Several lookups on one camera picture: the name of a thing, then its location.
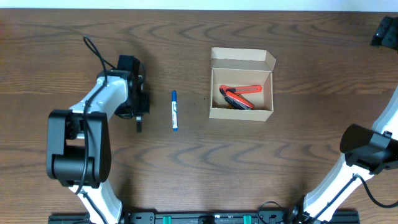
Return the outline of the black cap whiteboard marker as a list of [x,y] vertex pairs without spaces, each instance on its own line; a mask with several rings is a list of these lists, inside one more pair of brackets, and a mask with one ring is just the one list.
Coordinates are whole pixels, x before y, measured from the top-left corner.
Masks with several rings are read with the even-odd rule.
[[142,116],[136,116],[136,130],[138,133],[142,132]]

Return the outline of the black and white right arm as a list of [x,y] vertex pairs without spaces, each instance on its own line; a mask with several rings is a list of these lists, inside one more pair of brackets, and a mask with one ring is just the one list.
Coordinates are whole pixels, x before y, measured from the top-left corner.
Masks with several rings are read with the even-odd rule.
[[340,157],[328,175],[294,208],[290,223],[328,223],[360,185],[383,170],[397,168],[397,94],[372,128],[350,125],[340,142]]

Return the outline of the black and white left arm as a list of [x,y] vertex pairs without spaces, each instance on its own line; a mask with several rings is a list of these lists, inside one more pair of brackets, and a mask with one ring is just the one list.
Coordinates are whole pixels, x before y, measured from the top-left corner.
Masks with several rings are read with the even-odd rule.
[[101,72],[93,89],[67,110],[53,110],[47,129],[46,171],[81,200],[83,215],[51,215],[49,223],[130,223],[130,214],[108,180],[112,116],[135,119],[149,112],[146,71],[139,59],[120,55],[116,67]]

